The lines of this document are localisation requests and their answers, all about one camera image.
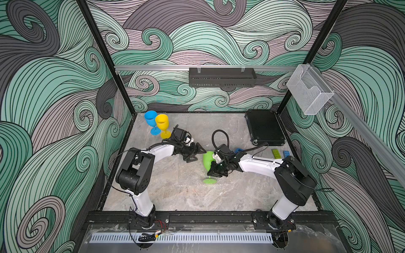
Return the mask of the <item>clear acrylic wall box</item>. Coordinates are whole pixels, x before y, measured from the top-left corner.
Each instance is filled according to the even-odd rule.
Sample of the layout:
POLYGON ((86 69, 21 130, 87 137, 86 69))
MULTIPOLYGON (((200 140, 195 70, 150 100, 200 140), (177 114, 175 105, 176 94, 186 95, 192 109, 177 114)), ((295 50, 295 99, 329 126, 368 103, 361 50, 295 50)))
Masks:
POLYGON ((311 64, 298 65, 287 88, 306 116, 316 115, 334 95, 332 86, 311 64))

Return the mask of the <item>green toy brick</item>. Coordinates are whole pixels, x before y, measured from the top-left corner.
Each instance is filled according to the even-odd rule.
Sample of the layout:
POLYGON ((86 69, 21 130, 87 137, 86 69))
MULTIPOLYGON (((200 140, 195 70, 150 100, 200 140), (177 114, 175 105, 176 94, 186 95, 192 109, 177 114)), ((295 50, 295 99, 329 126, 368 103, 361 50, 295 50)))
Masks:
POLYGON ((274 156, 275 159, 281 159, 281 155, 280 152, 277 149, 272 149, 272 154, 274 156))

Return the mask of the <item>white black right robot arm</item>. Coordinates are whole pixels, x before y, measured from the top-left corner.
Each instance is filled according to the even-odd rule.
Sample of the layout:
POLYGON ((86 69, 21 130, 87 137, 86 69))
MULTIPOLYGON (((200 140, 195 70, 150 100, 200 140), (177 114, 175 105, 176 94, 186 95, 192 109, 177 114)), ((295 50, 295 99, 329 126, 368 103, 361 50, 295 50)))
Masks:
POLYGON ((211 178, 228 177, 232 171, 239 171, 275 179, 283 196, 265 219, 269 227, 275 230, 293 229, 291 214, 307 204, 317 185, 308 169, 292 156, 284 159, 261 158, 248 154, 246 150, 233 152, 222 144, 215 151, 203 155, 203 164, 211 178))

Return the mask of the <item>black frame post left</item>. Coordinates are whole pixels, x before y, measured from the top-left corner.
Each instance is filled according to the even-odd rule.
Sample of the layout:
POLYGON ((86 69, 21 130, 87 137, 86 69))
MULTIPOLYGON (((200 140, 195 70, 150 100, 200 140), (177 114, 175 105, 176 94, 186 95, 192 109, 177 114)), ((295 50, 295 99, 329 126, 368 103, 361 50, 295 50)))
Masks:
POLYGON ((133 117, 135 117, 137 115, 137 113, 131 103, 131 100, 130 100, 129 95, 126 91, 126 88, 123 84, 121 76, 119 74, 117 74, 117 72, 115 70, 115 65, 113 63, 112 57, 111 57, 110 53, 108 52, 106 44, 103 41, 101 33, 97 27, 96 21, 91 14, 87 1, 77 0, 77 4, 81 10, 81 13, 87 23, 87 26, 88 26, 90 32, 92 33, 92 35, 95 39, 95 42, 96 42, 98 48, 101 51, 101 55, 103 56, 103 59, 106 62, 106 65, 112 75, 112 78, 114 79, 116 86, 117 86, 118 90, 120 91, 126 106, 129 109, 130 114, 133 117))

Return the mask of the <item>green plastic wine glass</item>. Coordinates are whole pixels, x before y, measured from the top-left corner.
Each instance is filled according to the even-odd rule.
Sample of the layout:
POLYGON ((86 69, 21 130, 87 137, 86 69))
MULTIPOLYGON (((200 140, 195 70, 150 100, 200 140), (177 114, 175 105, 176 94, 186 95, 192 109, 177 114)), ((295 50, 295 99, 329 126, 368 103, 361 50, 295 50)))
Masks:
MULTIPOLYGON (((215 161, 215 159, 213 158, 213 154, 214 154, 213 151, 208 151, 205 154, 203 154, 203 165, 204 165, 204 168, 207 170, 207 172, 210 171, 211 164, 213 161, 215 161)), ((210 176, 203 180, 203 183, 205 183, 205 184, 214 184, 216 182, 217 182, 217 180, 211 178, 210 176)))

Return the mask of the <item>yellow plastic wine glass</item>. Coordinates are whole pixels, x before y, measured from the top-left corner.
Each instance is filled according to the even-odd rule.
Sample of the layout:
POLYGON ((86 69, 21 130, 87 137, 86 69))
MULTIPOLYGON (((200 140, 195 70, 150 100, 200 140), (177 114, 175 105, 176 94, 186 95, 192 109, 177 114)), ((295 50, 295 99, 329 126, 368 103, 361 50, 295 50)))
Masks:
POLYGON ((158 129, 161 130, 160 136, 162 139, 169 139, 171 137, 171 132, 168 131, 169 119, 166 114, 159 114, 155 118, 158 129))

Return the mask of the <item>black hard case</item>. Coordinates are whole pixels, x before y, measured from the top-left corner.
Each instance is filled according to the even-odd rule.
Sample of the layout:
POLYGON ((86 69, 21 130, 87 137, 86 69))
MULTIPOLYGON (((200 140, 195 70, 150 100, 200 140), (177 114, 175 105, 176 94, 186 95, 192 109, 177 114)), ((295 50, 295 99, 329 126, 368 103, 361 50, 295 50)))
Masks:
POLYGON ((267 143, 269 146, 283 146, 285 135, 279 121, 272 110, 248 110, 245 119, 254 146, 267 143))

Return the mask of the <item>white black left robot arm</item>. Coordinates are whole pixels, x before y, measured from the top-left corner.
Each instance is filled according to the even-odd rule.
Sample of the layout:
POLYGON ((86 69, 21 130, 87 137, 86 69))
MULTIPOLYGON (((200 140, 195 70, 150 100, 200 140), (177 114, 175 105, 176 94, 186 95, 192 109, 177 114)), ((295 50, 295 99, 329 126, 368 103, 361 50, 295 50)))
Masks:
POLYGON ((178 126, 169 138, 164 138, 141 150, 130 148, 117 171, 116 182, 132 200, 132 212, 142 227, 152 227, 155 223, 156 207, 150 200, 147 188, 151 181, 154 164, 164 158, 181 155, 183 161, 197 161, 197 155, 206 150, 195 142, 192 135, 178 126))

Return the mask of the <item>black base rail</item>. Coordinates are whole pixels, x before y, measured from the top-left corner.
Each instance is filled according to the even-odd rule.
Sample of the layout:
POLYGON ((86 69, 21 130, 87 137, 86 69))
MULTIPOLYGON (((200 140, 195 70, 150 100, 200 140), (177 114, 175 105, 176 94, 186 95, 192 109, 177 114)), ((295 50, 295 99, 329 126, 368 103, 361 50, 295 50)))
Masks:
POLYGON ((154 211, 142 218, 134 211, 92 211, 85 224, 124 224, 130 229, 174 229, 186 225, 252 225, 256 230, 289 230, 305 223, 337 223, 331 211, 296 211, 285 221, 276 221, 269 211, 154 211))

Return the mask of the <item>black frame post right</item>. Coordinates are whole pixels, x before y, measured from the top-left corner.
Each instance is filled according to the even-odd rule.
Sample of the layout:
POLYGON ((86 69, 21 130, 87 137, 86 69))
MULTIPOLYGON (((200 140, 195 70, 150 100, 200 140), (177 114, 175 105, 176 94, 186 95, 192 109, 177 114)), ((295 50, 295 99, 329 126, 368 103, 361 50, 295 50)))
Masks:
MULTIPOLYGON (((316 54, 318 53, 319 49, 322 47, 324 42, 326 41, 327 37, 329 36, 337 18, 343 11, 344 6, 346 5, 347 1, 336 1, 331 13, 329 14, 328 18, 325 20, 323 26, 321 27, 321 31, 317 36, 314 44, 312 45, 309 53, 307 54, 306 58, 304 59, 303 64, 311 64, 315 59, 316 54)), ((276 114, 281 115, 286 108, 289 100, 293 98, 291 92, 288 90, 284 99, 282 100, 281 104, 279 105, 276 114)))

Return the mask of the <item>black wall tray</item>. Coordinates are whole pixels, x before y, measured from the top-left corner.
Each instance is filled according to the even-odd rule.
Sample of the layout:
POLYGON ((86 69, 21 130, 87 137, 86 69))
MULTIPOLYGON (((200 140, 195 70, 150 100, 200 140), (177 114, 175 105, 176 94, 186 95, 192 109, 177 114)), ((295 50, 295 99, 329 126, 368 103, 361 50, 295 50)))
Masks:
POLYGON ((253 68, 247 67, 191 67, 189 69, 191 87, 254 87, 257 75, 253 68))

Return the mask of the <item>black frame post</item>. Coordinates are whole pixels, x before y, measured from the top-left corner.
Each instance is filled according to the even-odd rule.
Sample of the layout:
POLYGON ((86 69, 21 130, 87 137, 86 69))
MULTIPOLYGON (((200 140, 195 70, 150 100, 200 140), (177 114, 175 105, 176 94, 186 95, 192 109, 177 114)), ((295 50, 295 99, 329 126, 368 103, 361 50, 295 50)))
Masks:
POLYGON ((130 100, 129 95, 126 91, 126 88, 123 84, 121 76, 119 74, 117 74, 117 72, 115 70, 115 65, 113 63, 112 57, 111 57, 110 53, 108 52, 106 44, 103 41, 101 33, 97 27, 96 21, 91 14, 87 1, 77 0, 77 4, 81 10, 81 13, 87 23, 87 26, 88 26, 90 32, 92 33, 92 35, 95 39, 95 42, 96 42, 98 48, 101 51, 101 55, 103 56, 103 59, 106 62, 106 65, 112 75, 112 78, 114 79, 116 86, 117 86, 118 90, 120 91, 126 106, 129 109, 130 114, 133 117, 135 117, 137 115, 137 113, 131 103, 131 100, 130 100))
MULTIPOLYGON (((343 11, 344 6, 346 5, 347 1, 336 1, 331 13, 329 14, 328 18, 325 20, 323 26, 321 27, 321 31, 317 36, 314 44, 312 45, 309 53, 307 54, 306 58, 304 59, 303 64, 311 64, 315 59, 316 54, 318 53, 319 49, 322 47, 324 42, 326 41, 327 37, 329 36, 337 18, 343 11)), ((284 99, 282 100, 281 104, 279 105, 276 114, 281 115, 286 108, 289 100, 293 98, 291 92, 288 90, 284 99)))

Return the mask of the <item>blue plastic wine glass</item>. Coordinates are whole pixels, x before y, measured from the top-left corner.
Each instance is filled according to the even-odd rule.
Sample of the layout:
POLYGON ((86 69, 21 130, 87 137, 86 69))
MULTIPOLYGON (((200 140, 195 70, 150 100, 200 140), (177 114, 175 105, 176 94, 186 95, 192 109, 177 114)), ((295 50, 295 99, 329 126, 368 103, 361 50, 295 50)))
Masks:
POLYGON ((144 119, 146 121, 146 123, 152 127, 150 133, 153 136, 157 136, 161 133, 161 130, 157 127, 157 123, 156 123, 156 117, 157 117, 157 112, 156 111, 147 111, 144 114, 144 119))

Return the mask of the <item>blue toy brick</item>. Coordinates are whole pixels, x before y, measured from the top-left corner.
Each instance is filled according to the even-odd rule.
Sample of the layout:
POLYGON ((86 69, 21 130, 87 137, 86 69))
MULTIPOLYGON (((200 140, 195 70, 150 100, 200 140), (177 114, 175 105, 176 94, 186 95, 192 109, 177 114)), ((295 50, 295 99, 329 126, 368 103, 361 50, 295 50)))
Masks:
POLYGON ((290 154, 290 152, 289 151, 287 151, 287 150, 283 150, 283 156, 286 158, 286 157, 288 157, 288 156, 290 156, 291 154, 290 154))

